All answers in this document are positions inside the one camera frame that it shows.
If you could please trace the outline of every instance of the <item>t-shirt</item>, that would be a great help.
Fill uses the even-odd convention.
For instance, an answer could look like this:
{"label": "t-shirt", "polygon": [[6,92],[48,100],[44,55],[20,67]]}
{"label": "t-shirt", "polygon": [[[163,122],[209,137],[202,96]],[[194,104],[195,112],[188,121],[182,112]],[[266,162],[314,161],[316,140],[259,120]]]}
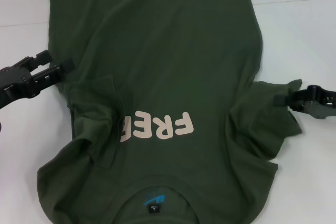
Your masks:
{"label": "t-shirt", "polygon": [[250,0],[50,0],[49,50],[73,140],[38,172],[54,224],[246,224],[287,136],[301,132],[254,82]]}

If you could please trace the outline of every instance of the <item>shirt sleeve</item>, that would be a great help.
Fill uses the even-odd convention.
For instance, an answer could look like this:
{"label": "shirt sleeve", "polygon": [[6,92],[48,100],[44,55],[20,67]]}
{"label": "shirt sleeve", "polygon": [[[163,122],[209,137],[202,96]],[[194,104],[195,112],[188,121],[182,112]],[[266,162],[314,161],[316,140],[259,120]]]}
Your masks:
{"label": "shirt sleeve", "polygon": [[261,159],[275,158],[284,139],[302,131],[287,107],[274,106],[274,97],[298,90],[301,84],[301,80],[286,85],[254,82],[230,110],[234,141]]}

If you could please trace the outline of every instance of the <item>blue logo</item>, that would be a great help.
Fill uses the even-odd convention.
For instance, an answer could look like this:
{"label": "blue logo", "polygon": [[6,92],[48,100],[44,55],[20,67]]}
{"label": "blue logo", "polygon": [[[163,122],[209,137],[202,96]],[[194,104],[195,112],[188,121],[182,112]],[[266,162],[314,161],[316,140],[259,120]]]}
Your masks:
{"label": "blue logo", "polygon": [[148,204],[153,203],[153,202],[155,202],[156,204],[158,204],[158,203],[163,203],[163,202],[164,202],[164,197],[165,197],[164,194],[163,194],[163,195],[160,195],[160,196],[157,196],[157,197],[155,197],[155,198],[152,198],[152,199],[146,201],[143,205],[144,205],[144,206],[147,206]]}

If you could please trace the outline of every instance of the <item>neckline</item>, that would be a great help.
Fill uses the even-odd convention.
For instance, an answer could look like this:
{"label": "neckline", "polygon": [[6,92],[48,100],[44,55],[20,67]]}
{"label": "neckline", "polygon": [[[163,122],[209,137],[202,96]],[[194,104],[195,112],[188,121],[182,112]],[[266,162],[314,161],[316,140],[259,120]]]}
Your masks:
{"label": "neckline", "polygon": [[114,220],[116,219],[122,206],[132,196],[142,190],[154,186],[166,186],[181,194],[181,196],[185,198],[185,200],[195,211],[199,224],[216,223],[214,221],[215,215],[211,214],[208,207],[197,195],[196,190],[194,190],[190,185],[178,178],[160,175],[147,176],[141,180],[137,180],[136,182],[129,184],[128,186],[120,188],[120,192],[116,195],[116,197],[112,199],[113,203],[111,203],[110,206],[106,209],[105,213],[99,221],[99,224],[114,223]]}

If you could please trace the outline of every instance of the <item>white background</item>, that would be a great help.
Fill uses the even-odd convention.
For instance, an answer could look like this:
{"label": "white background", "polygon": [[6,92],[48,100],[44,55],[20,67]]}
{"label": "white background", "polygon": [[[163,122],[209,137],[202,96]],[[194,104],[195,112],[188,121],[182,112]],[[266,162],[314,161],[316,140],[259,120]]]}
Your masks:
{"label": "white background", "polygon": [[[336,91],[336,0],[252,0],[264,39],[260,80],[303,79]],[[47,48],[48,0],[0,0],[0,68]],[[255,224],[336,220],[336,118],[295,114],[304,134],[289,138]],[[0,110],[0,224],[50,224],[37,170],[71,140],[70,116],[55,88]]]}

